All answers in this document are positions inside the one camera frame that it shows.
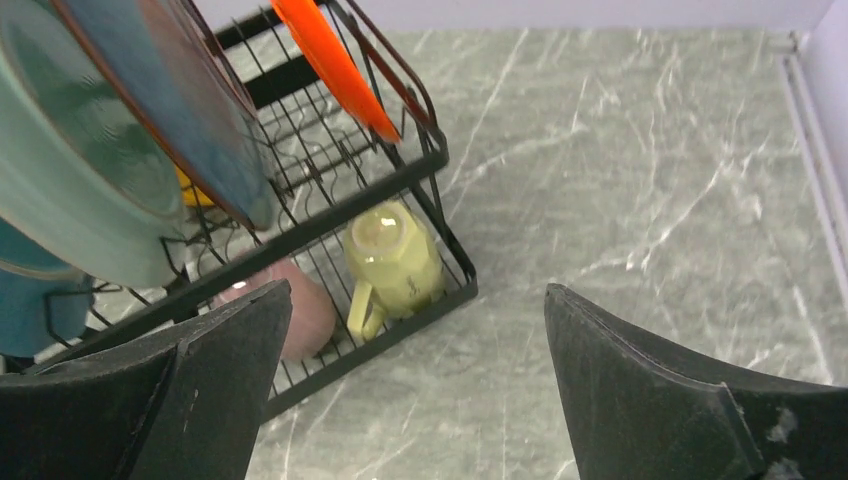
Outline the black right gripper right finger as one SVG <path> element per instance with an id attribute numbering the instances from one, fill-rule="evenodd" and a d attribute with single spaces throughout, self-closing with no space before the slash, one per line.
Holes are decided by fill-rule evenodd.
<path id="1" fill-rule="evenodd" d="M 583 479 L 843 479 L 847 391 L 738 367 L 560 284 L 544 317 Z"/>

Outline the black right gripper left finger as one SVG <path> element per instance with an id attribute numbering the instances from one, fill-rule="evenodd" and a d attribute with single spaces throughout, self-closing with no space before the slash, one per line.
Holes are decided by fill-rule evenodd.
<path id="1" fill-rule="evenodd" d="M 268 283 L 123 345 L 1 379 L 5 479 L 242 479 L 292 312 Z"/>

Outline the pink mug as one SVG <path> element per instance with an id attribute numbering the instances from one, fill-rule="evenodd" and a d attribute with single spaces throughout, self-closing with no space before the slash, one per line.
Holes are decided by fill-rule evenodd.
<path id="1" fill-rule="evenodd" d="M 330 341 L 338 315 L 327 289 L 290 258 L 283 258 L 248 279 L 234 283 L 213 299 L 213 306 L 219 307 L 275 280 L 287 280 L 291 288 L 292 313 L 281 358 L 302 361 L 315 356 Z"/>

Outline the yellow ribbed bowl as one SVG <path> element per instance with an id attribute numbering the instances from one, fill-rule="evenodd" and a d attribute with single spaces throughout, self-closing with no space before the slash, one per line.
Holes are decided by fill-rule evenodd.
<path id="1" fill-rule="evenodd" d="M 197 187 L 179 167 L 176 167 L 175 170 L 179 181 L 183 202 L 186 206 L 215 206 L 215 202 L 210 199 L 206 194 L 204 194 L 203 191 L 199 187 Z"/>

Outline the black wire dish rack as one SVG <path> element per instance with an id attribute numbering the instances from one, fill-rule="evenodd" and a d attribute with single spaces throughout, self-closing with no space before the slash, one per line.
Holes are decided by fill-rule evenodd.
<path id="1" fill-rule="evenodd" d="M 384 142 L 339 107 L 270 7 L 217 28 L 223 51 L 241 63 L 243 85 L 261 121 L 260 141 L 271 156 L 272 229 L 255 233 L 217 207 L 192 207 L 185 257 L 170 265 L 169 281 L 144 292 L 97 283 L 99 303 L 92 312 L 98 327 L 76 344 L 57 340 L 30 373 L 53 372 L 167 322 L 187 320 L 210 307 L 226 281 L 239 282 L 283 258 L 315 278 L 343 318 L 355 287 L 342 256 L 343 229 L 386 200 L 403 202 L 434 234 L 445 287 L 419 312 L 371 334 L 355 335 L 341 319 L 315 358 L 281 361 L 266 416 L 282 414 L 476 296 L 475 267 L 442 208 L 436 174 L 449 154 L 425 85 L 356 2 L 324 1 L 320 7 L 381 105 L 392 112 L 403 141 Z M 101 302 L 119 297 L 129 300 L 128 311 L 105 316 Z"/>

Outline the pale yellow mug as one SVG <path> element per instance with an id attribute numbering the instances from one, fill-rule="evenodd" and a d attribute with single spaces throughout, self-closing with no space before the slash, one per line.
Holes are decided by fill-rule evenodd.
<path id="1" fill-rule="evenodd" d="M 388 319 L 406 319 L 440 299 L 446 277 L 433 235 L 403 203 L 392 200 L 354 218 L 342 237 L 354 280 L 346 327 L 375 338 Z"/>

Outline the light green flower plate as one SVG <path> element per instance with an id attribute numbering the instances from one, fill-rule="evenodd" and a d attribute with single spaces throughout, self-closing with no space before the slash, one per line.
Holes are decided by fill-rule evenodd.
<path id="1" fill-rule="evenodd" d="M 171 159 L 46 1 L 1 5 L 1 214 L 121 286 L 166 285 L 185 257 Z"/>

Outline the dark blue blossom plate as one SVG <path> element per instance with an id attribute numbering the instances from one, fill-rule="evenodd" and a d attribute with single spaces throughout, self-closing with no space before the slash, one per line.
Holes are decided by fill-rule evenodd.
<path id="1" fill-rule="evenodd" d="M 246 228 L 274 222 L 255 111 L 187 1 L 57 1 L 69 31 L 200 191 Z"/>

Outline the orange plate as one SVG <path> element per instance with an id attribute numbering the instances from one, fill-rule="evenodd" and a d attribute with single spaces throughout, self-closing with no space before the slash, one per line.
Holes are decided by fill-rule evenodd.
<path id="1" fill-rule="evenodd" d="M 390 143 L 400 135 L 315 2 L 272 0 L 277 16 L 339 105 Z"/>

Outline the teal scalloped plate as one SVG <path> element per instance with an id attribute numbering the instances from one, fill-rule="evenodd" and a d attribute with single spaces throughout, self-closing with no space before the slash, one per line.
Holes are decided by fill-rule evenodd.
<path id="1" fill-rule="evenodd" d="M 93 304 L 93 278 L 1 223 L 1 353 L 34 357 L 79 337 Z"/>

